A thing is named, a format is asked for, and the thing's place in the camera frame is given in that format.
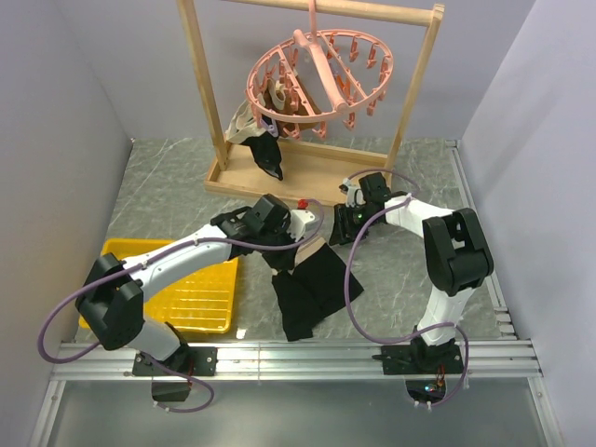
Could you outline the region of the black underwear beige waistband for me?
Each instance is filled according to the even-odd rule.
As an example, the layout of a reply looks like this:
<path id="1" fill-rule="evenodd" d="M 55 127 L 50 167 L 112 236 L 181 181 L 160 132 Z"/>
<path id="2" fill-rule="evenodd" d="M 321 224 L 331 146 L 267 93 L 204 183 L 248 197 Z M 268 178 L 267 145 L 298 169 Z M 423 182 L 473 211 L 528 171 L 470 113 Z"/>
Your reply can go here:
<path id="1" fill-rule="evenodd" d="M 298 250 L 292 270 L 273 272 L 271 283 L 289 342 L 311 338 L 325 318 L 345 308 L 345 298 L 354 301 L 363 294 L 354 275 L 347 278 L 348 294 L 344 294 L 345 269 L 327 241 L 316 237 Z"/>

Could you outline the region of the pink round clip hanger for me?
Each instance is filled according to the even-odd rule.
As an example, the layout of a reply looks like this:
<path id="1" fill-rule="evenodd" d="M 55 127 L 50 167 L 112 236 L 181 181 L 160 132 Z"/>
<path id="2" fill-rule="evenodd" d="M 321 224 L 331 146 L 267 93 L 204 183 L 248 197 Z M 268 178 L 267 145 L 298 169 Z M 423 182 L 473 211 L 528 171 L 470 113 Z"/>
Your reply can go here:
<path id="1" fill-rule="evenodd" d="M 393 54 L 384 42 L 354 30 L 320 30 L 317 26 L 316 3 L 309 1 L 307 4 L 310 31 L 305 33 L 296 29 L 292 38 L 266 51 L 248 74 L 245 89 L 246 101 L 251 105 L 258 127 L 277 136 L 276 119 L 295 123 L 295 130 L 285 128 L 288 137 L 295 140 L 301 136 L 302 131 L 298 126 L 301 123 L 317 123 L 312 130 L 323 139 L 327 135 L 327 124 L 333 119 L 341 118 L 345 127 L 351 130 L 355 127 L 359 109 L 364 108 L 368 116 L 373 115 L 377 103 L 386 95 L 394 70 Z M 378 83 L 373 88 L 364 88 L 349 67 L 359 56 L 359 45 L 365 43 L 370 45 L 365 67 L 379 70 Z M 315 67 L 330 104 L 328 111 L 320 110 L 316 114 L 299 86 L 296 76 L 301 52 L 309 57 Z M 269 78 L 283 84 L 284 93 L 291 97 L 294 111 L 299 104 L 303 104 L 308 115 L 282 115 L 267 109 L 263 93 Z"/>

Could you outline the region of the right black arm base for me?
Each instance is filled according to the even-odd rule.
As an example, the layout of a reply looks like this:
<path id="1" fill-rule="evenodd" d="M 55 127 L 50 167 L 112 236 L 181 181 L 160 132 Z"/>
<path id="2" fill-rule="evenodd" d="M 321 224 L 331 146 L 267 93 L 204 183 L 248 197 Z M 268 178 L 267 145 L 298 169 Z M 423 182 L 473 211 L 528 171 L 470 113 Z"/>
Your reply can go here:
<path id="1" fill-rule="evenodd" d="M 407 376 L 409 397 L 427 407 L 447 400 L 447 375 L 459 375 L 455 390 L 463 385 L 467 375 L 467 355 L 454 339 L 442 345 L 427 345 L 416 337 L 408 345 L 383 345 L 372 359 L 381 362 L 384 375 Z"/>

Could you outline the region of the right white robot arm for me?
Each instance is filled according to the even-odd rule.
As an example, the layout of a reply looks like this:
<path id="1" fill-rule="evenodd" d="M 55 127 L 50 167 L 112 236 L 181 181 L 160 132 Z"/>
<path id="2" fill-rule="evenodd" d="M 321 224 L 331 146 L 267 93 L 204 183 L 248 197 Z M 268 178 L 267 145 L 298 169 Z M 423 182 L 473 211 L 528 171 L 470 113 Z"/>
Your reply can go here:
<path id="1" fill-rule="evenodd" d="M 433 371 L 443 360 L 443 349 L 459 332 L 458 322 L 467 301 L 494 272 L 494 260 L 476 212 L 430 205 L 411 192 L 393 192 L 384 175 L 366 169 L 339 186 L 345 202 L 333 207 L 329 243 L 350 244 L 352 262 L 358 244 L 374 224 L 409 231 L 424 242 L 427 276 L 432 283 L 427 308 L 410 336 L 412 365 Z"/>

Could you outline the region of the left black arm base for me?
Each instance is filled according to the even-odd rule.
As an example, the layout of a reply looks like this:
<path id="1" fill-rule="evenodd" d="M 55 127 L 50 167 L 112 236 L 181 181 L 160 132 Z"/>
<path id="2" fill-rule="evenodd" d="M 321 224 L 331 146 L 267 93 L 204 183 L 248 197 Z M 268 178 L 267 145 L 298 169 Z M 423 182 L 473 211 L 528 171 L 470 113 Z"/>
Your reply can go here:
<path id="1" fill-rule="evenodd" d="M 217 357 L 214 346 L 182 345 L 170 358 L 156 361 L 140 352 L 135 356 L 132 375 L 152 379 L 151 395 L 158 404 L 184 403 L 195 384 L 190 377 L 214 376 Z"/>

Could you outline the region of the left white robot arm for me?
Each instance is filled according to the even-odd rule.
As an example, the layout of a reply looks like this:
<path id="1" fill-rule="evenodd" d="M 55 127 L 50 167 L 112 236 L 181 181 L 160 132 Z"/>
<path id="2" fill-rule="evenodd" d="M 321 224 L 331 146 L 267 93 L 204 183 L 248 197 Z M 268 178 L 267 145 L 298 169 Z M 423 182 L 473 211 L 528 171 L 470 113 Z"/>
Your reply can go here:
<path id="1" fill-rule="evenodd" d="M 316 224 L 311 211 L 291 210 L 264 195 L 160 249 L 124 260 L 104 254 L 75 306 L 104 349 L 129 346 L 153 357 L 164 373 L 179 373 L 188 361 L 185 341 L 172 325 L 147 317 L 145 303 L 196 271 L 254 252 L 272 268 L 289 270 L 299 242 Z"/>

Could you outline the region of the beige underwear on hanger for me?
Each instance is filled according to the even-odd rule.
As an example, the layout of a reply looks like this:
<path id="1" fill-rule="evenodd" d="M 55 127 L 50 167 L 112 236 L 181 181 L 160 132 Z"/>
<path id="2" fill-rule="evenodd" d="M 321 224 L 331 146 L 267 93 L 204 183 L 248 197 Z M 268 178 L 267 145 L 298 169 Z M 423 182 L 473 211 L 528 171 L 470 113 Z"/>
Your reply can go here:
<path id="1" fill-rule="evenodd" d="M 232 116 L 224 137 L 232 144 L 242 144 L 248 138 L 259 137 L 260 135 L 261 129 L 255 121 L 251 105 L 244 101 Z"/>

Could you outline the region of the brown underwear on hanger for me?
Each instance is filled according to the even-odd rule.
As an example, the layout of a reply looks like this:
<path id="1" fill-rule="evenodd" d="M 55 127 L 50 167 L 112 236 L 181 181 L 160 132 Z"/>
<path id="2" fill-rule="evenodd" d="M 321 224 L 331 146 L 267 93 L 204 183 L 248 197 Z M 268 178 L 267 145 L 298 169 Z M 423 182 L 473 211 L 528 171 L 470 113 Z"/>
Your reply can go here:
<path id="1" fill-rule="evenodd" d="M 305 85 L 302 83 L 299 76 L 296 76 L 296 79 L 299 83 L 302 92 L 306 96 L 307 100 L 309 101 L 310 105 L 312 106 L 313 111 L 316 114 L 320 113 L 320 109 L 315 104 L 314 100 L 308 93 Z M 274 81 L 274 79 L 269 78 L 267 80 L 267 87 L 265 92 L 263 93 L 264 104 L 269 110 L 273 110 L 276 113 L 282 115 L 308 115 L 303 104 L 299 104 L 297 110 L 293 110 L 291 107 L 291 97 L 286 95 L 283 90 L 284 86 L 279 81 Z M 290 131 L 295 130 L 294 124 L 295 123 L 288 123 L 285 121 L 278 121 L 276 119 L 276 124 L 278 127 L 278 134 L 280 137 L 287 138 L 288 135 L 285 132 L 285 128 L 288 128 Z M 299 124 L 300 131 L 304 131 L 307 129 L 312 129 L 317 125 L 317 123 L 301 123 Z"/>

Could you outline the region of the wooden hanging rack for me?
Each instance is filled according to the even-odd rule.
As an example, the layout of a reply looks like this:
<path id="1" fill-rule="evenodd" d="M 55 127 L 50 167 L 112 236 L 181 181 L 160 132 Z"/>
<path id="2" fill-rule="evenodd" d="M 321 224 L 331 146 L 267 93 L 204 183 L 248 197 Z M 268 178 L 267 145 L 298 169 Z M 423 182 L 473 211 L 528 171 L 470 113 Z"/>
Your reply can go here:
<path id="1" fill-rule="evenodd" d="M 270 1 L 269 7 L 308 12 L 309 1 Z M 297 202 L 314 197 L 323 206 L 331 207 L 340 200 L 339 182 L 351 169 L 380 171 L 393 178 L 400 145 L 410 123 L 413 108 L 423 82 L 429 58 L 442 23 L 445 7 L 436 4 L 431 9 L 397 7 L 360 1 L 314 1 L 319 13 L 354 19 L 394 22 L 425 28 L 425 36 L 413 70 L 411 82 L 400 113 L 400 121 L 387 155 L 352 150 L 323 142 L 303 142 L 282 138 L 282 181 L 269 181 L 256 168 L 249 165 L 246 146 L 228 142 L 222 130 L 208 61 L 200 33 L 196 7 L 192 1 L 177 4 L 183 30 L 193 63 L 196 83 L 200 91 L 215 157 L 204 181 L 206 191 L 228 196 L 253 197 L 265 193 L 278 196 L 283 201 Z"/>

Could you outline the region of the yellow plastic tray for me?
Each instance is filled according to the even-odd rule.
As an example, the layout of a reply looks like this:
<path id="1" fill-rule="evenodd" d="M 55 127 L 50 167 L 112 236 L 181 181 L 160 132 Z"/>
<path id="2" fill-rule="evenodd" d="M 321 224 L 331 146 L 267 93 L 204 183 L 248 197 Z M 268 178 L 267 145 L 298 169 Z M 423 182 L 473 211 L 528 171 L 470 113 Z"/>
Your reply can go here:
<path id="1" fill-rule="evenodd" d="M 108 240 L 84 297 L 108 305 L 132 302 L 132 315 L 169 323 L 181 332 L 222 334 L 232 322 L 238 261 L 214 233 L 177 241 Z M 124 293 L 134 296 L 128 299 Z"/>

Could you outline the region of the aluminium mounting rail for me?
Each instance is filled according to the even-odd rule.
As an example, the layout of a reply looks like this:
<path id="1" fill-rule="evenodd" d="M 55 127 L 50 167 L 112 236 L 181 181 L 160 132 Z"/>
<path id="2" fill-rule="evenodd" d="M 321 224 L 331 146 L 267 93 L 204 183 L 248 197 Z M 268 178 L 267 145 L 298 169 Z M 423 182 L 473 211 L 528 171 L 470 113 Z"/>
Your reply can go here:
<path id="1" fill-rule="evenodd" d="M 380 347 L 364 340 L 218 343 L 215 348 L 214 377 L 219 381 L 372 381 L 385 377 L 381 362 L 375 359 Z M 34 444 L 48 440 L 67 382 L 132 381 L 134 357 L 132 349 L 96 349 L 80 360 L 54 366 L 34 431 Z M 471 379 L 526 379 L 547 445 L 563 444 L 531 342 L 473 340 L 468 358 Z"/>

